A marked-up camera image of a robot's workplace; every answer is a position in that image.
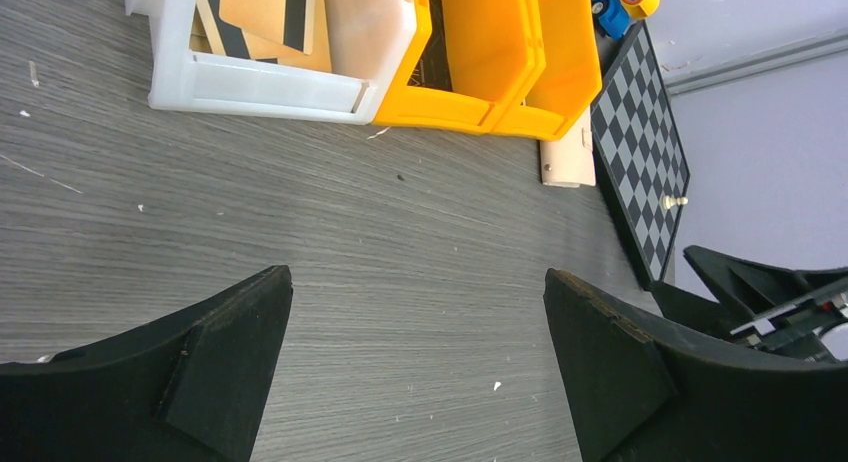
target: white wall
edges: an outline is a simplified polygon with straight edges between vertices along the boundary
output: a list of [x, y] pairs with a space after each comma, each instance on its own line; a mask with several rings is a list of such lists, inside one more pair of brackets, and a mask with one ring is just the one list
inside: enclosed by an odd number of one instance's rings
[[670, 82], [846, 29], [848, 0], [662, 0], [648, 27]]
[[672, 99], [692, 173], [676, 284], [697, 244], [798, 268], [848, 266], [848, 54]]

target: checkered board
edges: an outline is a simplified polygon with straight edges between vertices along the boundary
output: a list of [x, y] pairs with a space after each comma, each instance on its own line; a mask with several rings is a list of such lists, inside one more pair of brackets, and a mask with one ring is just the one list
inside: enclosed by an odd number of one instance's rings
[[665, 276], [680, 207], [664, 196], [686, 195], [689, 167], [671, 115], [644, 22], [627, 33], [604, 87], [592, 103], [595, 166], [619, 236], [640, 285]]

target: storage bin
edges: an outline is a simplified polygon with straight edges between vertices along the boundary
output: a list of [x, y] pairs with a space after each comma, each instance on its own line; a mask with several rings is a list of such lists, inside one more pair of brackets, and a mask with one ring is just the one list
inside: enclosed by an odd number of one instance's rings
[[125, 0], [150, 18], [154, 109], [370, 123], [416, 34], [414, 0], [325, 0], [333, 74], [193, 52], [196, 0]]
[[428, 0], [375, 123], [487, 133], [545, 67], [537, 0], [441, 0], [453, 91], [409, 85], [432, 33]]
[[602, 85], [591, 7], [591, 0], [539, 0], [547, 66], [526, 105], [509, 107], [492, 132], [559, 140], [589, 107]]

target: white bin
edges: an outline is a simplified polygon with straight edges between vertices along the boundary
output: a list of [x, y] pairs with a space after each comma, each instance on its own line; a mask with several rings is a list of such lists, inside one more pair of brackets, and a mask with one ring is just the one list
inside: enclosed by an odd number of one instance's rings
[[163, 110], [368, 124], [416, 30], [414, 0], [325, 0], [333, 74], [190, 50], [196, 0], [124, 0], [150, 18]]

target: yellow bin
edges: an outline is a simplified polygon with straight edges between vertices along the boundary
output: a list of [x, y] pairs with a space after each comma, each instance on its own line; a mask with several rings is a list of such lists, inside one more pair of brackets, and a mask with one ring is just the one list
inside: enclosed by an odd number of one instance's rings
[[537, 0], [442, 0], [453, 92], [408, 85], [433, 31], [429, 0], [414, 1], [418, 28], [374, 123], [490, 132], [544, 70]]
[[492, 130], [559, 140], [601, 90], [591, 0], [539, 0], [547, 67], [527, 94]]

